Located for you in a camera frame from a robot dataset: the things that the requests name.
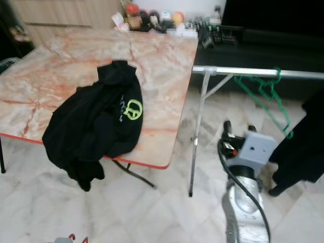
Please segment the black shirt with green logo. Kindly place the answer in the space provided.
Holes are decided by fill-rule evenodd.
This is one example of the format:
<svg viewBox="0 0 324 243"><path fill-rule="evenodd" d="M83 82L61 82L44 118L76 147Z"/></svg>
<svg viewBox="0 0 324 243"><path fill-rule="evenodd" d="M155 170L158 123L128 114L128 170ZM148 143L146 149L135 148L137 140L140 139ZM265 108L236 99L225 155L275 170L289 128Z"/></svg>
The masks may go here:
<svg viewBox="0 0 324 243"><path fill-rule="evenodd" d="M144 124L136 68L126 60L97 68L95 83L79 87L52 114L42 142L50 161L83 191L105 177L100 160L130 153Z"/></svg>

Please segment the navy blue t-shirt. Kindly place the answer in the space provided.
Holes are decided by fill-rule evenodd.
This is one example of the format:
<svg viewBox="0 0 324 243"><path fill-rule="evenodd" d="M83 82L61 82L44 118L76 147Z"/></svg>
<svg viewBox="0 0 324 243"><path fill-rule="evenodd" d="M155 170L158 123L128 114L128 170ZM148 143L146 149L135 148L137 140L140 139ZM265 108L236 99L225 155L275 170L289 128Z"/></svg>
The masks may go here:
<svg viewBox="0 0 324 243"><path fill-rule="evenodd" d="M299 181L315 183L324 175L324 88L302 108L306 115L292 130L293 137L284 139L269 160L278 165L269 196L279 196Z"/></svg>

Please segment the metal clothes drying rack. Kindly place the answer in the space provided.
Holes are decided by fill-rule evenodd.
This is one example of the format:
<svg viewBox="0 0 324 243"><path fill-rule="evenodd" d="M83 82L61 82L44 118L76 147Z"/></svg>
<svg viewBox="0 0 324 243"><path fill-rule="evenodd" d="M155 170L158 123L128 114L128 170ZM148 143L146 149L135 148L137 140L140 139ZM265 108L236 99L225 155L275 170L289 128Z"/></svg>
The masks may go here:
<svg viewBox="0 0 324 243"><path fill-rule="evenodd" d="M196 158L197 158L197 146L199 130L201 125L201 119L203 116L203 109L206 98L213 95L216 91L226 84L230 79L235 76L253 75L259 78L275 78L276 71L273 69L255 69L255 68L240 68L240 67L219 67L219 66L194 66L192 68L192 73L199 73L203 75L202 87L199 100L199 109L196 116L196 125L193 134L193 151L191 160L191 171L190 171L190 184L188 186L188 197L193 196L194 188L194 174L196 169ZM293 78L293 79L324 79L324 72L309 72L309 71L282 71L281 74L283 78ZM209 79L211 76L215 75L225 75L217 85L212 89L209 87Z"/></svg>

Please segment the black television console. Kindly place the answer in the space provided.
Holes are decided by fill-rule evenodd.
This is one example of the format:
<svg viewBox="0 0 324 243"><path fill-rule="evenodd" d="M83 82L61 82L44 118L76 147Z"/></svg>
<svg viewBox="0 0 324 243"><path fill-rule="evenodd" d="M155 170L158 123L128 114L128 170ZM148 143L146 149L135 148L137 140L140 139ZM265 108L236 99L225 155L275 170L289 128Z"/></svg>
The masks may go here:
<svg viewBox="0 0 324 243"><path fill-rule="evenodd" d="M324 73L324 37L223 27L234 30L236 46L198 44L194 65ZM282 78L276 88L282 98L305 100L324 80Z"/></svg>

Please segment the small black device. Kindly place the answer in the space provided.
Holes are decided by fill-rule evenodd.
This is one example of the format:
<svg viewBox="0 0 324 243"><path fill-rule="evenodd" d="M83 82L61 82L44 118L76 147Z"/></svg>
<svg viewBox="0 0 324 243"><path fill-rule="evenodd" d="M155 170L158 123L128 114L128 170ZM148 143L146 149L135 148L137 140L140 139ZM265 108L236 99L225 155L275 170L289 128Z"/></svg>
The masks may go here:
<svg viewBox="0 0 324 243"><path fill-rule="evenodd" d="M215 26L214 42L218 45L235 45L237 44L234 30L224 28L223 26Z"/></svg>

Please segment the black remote control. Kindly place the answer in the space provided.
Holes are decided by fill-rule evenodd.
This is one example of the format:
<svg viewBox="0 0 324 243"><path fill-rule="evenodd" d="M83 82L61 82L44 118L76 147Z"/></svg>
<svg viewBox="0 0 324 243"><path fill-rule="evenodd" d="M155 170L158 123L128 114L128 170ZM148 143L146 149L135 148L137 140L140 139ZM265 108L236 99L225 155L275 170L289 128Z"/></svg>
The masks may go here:
<svg viewBox="0 0 324 243"><path fill-rule="evenodd" d="M214 30L212 28L212 25L210 24L203 24L200 28L200 44L202 46L202 49L210 49L214 48L215 42L213 38Z"/></svg>

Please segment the white paper stack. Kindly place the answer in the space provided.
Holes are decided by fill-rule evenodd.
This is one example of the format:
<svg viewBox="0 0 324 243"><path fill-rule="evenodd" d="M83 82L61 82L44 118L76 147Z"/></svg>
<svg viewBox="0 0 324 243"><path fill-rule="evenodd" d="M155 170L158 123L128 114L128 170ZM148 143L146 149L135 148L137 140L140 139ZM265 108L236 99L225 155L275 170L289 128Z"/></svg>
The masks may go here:
<svg viewBox="0 0 324 243"><path fill-rule="evenodd" d="M166 33L181 37L197 38L197 31L194 29L192 23L179 23L175 28L167 29Z"/></svg>

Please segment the black flat television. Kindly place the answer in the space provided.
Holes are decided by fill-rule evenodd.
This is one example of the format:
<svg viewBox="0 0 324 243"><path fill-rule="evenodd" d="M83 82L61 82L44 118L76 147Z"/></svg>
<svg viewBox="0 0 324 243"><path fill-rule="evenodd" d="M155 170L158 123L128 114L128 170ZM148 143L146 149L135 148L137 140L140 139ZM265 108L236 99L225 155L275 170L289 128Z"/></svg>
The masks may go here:
<svg viewBox="0 0 324 243"><path fill-rule="evenodd" d="M222 25L314 34L324 29L324 0L227 0Z"/></svg>

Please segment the orange yellow round toy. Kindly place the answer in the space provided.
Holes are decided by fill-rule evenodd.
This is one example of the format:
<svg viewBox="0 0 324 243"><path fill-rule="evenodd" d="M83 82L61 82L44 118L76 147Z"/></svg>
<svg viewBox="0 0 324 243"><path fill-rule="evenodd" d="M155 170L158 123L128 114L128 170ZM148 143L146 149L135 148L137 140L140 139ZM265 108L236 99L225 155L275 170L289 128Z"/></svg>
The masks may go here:
<svg viewBox="0 0 324 243"><path fill-rule="evenodd" d="M174 12L172 14L172 21L174 21L175 25L183 24L184 23L184 15L183 15L183 13L178 12L178 11Z"/></svg>

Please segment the black plush toy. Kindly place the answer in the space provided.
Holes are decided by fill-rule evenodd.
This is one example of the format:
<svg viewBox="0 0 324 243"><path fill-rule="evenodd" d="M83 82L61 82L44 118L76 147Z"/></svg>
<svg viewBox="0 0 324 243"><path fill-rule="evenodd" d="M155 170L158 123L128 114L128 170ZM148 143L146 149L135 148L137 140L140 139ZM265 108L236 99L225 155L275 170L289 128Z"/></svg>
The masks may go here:
<svg viewBox="0 0 324 243"><path fill-rule="evenodd" d="M164 32L160 23L159 23L159 12L157 10L141 10L140 17L142 20L141 29L144 32L149 32L155 30L159 33Z"/></svg>

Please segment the red lidded jar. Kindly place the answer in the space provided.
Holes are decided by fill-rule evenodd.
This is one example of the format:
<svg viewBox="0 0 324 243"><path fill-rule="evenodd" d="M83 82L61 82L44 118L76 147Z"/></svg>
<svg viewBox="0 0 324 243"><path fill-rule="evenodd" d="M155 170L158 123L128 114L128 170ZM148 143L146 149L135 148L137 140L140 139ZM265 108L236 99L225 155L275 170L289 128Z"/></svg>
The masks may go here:
<svg viewBox="0 0 324 243"><path fill-rule="evenodd" d="M142 19L140 16L139 6L134 3L129 3L125 6L125 11L128 15L128 24L131 30L136 30L141 28Z"/></svg>

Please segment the pink white tissue pack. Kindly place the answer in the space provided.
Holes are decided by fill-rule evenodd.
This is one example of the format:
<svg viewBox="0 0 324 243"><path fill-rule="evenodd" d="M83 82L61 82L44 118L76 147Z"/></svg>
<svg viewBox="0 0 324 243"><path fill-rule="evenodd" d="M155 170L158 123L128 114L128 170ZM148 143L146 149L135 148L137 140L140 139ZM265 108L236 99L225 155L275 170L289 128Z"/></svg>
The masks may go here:
<svg viewBox="0 0 324 243"><path fill-rule="evenodd" d="M115 28L121 32L130 31L130 26L125 21L123 15L121 13L115 13L112 17L113 22L115 23Z"/></svg>

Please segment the light wooden cabinet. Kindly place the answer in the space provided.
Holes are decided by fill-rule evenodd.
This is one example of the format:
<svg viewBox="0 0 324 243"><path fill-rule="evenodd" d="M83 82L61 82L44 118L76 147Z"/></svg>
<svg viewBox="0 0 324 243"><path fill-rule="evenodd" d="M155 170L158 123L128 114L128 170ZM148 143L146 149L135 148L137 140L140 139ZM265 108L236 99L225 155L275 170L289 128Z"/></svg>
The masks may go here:
<svg viewBox="0 0 324 243"><path fill-rule="evenodd" d="M68 28L112 29L120 0L9 0L35 47Z"/></svg>

